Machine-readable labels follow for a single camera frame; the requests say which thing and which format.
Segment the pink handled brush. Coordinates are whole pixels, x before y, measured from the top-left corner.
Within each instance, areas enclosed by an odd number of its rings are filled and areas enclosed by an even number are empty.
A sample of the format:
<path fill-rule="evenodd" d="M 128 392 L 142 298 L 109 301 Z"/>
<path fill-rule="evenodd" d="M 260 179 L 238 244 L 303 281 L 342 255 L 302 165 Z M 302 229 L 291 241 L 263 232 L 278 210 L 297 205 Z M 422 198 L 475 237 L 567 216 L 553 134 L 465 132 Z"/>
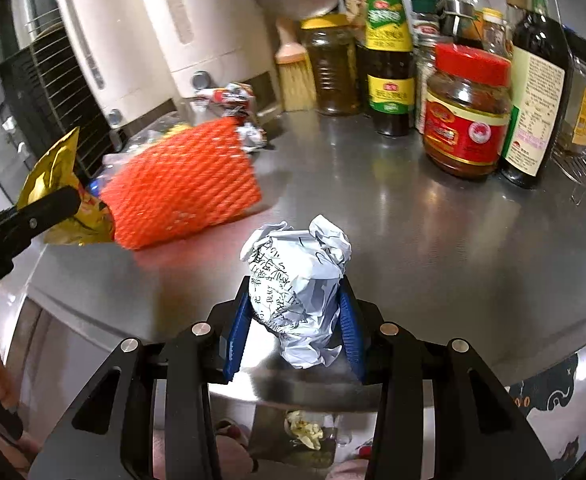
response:
<path fill-rule="evenodd" d="M 316 88 L 307 49 L 297 40 L 294 23 L 278 16 L 276 29 L 280 45 L 275 54 L 282 106 L 286 112 L 312 110 Z"/>

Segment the steel trash bin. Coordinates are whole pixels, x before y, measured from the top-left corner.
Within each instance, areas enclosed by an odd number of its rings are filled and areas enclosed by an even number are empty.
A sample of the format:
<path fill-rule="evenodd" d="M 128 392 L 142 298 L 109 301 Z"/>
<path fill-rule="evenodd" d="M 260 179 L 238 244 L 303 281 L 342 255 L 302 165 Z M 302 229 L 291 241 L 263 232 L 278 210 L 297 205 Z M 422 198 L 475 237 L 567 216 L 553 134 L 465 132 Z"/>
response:
<path fill-rule="evenodd" d="M 258 460 L 328 469 L 334 462 L 336 438 L 333 414 L 258 405 L 249 451 Z"/>

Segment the red lid chili jar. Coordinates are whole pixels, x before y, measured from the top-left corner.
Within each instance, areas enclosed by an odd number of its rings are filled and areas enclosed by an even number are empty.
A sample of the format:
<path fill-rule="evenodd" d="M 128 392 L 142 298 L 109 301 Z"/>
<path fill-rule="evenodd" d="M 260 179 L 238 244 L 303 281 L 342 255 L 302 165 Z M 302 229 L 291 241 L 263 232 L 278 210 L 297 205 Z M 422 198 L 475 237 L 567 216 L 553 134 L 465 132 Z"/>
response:
<path fill-rule="evenodd" d="M 422 143 L 440 169 L 482 180 L 496 170 L 512 103 L 511 62 L 484 50 L 438 44 L 427 79 Z"/>

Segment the orange foam fruit net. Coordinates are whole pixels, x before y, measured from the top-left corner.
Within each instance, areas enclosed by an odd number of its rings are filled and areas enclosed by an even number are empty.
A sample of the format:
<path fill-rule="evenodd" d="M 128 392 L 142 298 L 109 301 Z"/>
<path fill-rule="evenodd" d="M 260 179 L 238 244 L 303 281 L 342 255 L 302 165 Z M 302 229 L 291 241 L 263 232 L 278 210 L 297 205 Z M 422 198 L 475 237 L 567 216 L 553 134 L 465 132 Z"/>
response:
<path fill-rule="evenodd" d="M 114 239 L 128 250 L 185 238 L 261 201 L 232 117 L 182 128 L 133 156 L 100 194 Z"/>

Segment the printed paper ball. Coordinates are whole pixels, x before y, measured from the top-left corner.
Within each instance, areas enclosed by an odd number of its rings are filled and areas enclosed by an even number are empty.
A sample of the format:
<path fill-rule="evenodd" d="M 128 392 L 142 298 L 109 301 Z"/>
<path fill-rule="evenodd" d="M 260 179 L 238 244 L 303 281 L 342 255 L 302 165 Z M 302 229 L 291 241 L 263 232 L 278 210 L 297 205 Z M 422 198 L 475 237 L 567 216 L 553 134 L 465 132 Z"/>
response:
<path fill-rule="evenodd" d="M 342 351 L 332 337 L 340 314 L 337 291 L 350 258 L 347 235 L 322 214 L 306 230 L 285 221 L 264 224 L 241 249 L 254 314 L 297 370 L 330 366 Z"/>

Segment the white grain dispenser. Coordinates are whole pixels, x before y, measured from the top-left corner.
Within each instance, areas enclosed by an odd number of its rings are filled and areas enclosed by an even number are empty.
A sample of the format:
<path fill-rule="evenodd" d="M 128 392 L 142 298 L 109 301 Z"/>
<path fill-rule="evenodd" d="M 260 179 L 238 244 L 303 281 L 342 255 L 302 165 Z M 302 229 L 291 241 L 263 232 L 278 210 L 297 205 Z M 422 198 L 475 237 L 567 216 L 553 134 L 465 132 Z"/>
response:
<path fill-rule="evenodd" d="M 258 113 L 280 103 L 264 13 L 255 0 L 142 0 L 176 89 L 249 84 Z"/>
<path fill-rule="evenodd" d="M 76 61 L 102 115 L 127 127 L 175 86 L 142 0 L 57 0 Z"/>

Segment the right white grain dispenser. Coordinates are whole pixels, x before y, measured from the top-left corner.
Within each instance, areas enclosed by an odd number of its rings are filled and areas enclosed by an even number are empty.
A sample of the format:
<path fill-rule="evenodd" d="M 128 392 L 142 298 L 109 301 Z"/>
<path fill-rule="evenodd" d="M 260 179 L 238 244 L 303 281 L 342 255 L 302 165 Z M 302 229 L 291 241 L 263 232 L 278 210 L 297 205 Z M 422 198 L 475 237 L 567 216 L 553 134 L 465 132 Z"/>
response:
<path fill-rule="evenodd" d="M 255 0 L 142 0 L 176 89 L 249 84 L 258 113 L 280 103 L 264 13 Z"/>

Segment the black lid spice jar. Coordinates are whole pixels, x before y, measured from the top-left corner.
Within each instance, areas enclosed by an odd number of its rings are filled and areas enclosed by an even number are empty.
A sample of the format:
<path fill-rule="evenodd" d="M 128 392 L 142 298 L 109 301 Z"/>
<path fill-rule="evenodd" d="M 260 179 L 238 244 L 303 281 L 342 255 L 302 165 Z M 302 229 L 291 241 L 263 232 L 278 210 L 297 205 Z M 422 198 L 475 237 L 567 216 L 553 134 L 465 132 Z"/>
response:
<path fill-rule="evenodd" d="M 558 134 L 558 148 L 570 156 L 586 154 L 586 39 L 568 27 L 566 40 L 573 55 L 573 79 L 570 98 L 562 128 Z"/>

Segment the black toaster oven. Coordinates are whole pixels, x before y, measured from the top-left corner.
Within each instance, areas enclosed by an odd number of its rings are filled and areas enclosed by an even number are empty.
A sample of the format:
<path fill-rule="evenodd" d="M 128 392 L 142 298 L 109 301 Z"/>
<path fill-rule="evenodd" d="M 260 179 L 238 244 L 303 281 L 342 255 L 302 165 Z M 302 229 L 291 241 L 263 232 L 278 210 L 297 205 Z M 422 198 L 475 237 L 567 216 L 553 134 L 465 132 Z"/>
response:
<path fill-rule="evenodd" d="M 62 138 L 54 139 L 36 84 L 28 48 L 0 63 L 0 189 L 13 203 L 35 162 Z"/>

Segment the pale yellow paper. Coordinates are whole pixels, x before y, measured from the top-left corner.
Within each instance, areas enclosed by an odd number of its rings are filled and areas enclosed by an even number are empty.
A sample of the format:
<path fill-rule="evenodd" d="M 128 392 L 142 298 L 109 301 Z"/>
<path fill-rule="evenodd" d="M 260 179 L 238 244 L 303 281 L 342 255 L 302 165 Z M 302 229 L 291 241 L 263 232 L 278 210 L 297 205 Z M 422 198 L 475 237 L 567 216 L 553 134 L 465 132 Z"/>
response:
<path fill-rule="evenodd" d="M 310 450 L 319 451 L 325 434 L 319 422 L 311 419 L 310 414 L 295 410 L 288 411 L 284 417 L 284 429 L 287 434 Z"/>

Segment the yellow snack wrapper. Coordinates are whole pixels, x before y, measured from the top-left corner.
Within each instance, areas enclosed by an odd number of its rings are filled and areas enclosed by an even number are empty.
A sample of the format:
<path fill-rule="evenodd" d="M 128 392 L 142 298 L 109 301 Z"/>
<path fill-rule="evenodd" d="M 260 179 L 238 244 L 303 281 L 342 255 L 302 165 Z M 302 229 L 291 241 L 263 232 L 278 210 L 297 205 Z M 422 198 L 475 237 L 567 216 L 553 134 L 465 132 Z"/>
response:
<path fill-rule="evenodd" d="M 80 128 L 62 136 L 28 174 L 16 208 L 38 214 L 37 229 L 48 245 L 111 243 L 114 220 L 109 207 L 83 188 L 74 172 Z"/>

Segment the yellow lid oil jar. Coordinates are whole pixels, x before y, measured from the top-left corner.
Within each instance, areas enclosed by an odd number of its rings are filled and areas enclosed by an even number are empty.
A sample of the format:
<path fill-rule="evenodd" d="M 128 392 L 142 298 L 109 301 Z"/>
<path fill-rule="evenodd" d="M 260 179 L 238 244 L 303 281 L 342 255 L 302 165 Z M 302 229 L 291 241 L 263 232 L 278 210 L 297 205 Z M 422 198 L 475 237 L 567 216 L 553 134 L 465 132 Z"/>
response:
<path fill-rule="evenodd" d="M 331 13 L 301 21 L 316 87 L 319 113 L 355 115 L 359 110 L 355 40 L 344 14 Z"/>

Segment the red white snack wrapper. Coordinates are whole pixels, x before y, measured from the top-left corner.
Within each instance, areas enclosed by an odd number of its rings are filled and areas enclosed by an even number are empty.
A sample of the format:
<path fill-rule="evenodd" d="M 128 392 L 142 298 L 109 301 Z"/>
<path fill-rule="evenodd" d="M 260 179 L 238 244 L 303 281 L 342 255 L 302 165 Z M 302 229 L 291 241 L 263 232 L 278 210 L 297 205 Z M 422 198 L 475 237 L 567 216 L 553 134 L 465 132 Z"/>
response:
<path fill-rule="evenodd" d="M 190 106 L 197 124 L 205 120 L 232 118 L 235 132 L 246 153 L 267 146 L 267 133 L 258 123 L 256 96 L 249 84 L 231 82 L 226 87 L 197 90 Z"/>

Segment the clear bottle blue cap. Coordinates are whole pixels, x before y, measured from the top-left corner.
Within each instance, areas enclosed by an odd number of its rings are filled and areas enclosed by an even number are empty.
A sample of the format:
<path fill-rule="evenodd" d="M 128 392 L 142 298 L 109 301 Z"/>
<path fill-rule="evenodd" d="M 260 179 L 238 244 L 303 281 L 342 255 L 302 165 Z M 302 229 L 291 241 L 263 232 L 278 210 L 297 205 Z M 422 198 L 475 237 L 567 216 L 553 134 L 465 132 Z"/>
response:
<path fill-rule="evenodd" d="M 102 159 L 102 169 L 97 177 L 89 183 L 88 190 L 93 196 L 99 197 L 103 188 L 120 172 L 123 167 L 130 162 L 135 156 L 140 155 L 154 144 L 168 139 L 170 136 L 179 133 L 182 130 L 190 129 L 191 126 L 186 122 L 179 122 L 171 128 L 147 128 L 130 138 L 126 145 L 119 153 L 107 154 Z"/>

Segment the green label sauce bottle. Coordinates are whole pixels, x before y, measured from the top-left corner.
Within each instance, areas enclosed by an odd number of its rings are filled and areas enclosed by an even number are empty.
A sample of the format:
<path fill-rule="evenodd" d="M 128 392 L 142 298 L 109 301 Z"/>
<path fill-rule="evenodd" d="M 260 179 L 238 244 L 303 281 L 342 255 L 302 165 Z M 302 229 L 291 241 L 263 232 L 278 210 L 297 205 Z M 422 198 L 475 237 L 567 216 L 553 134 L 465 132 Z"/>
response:
<path fill-rule="evenodd" d="M 366 0 L 365 48 L 375 131 L 405 136 L 415 118 L 415 61 L 404 0 Z"/>

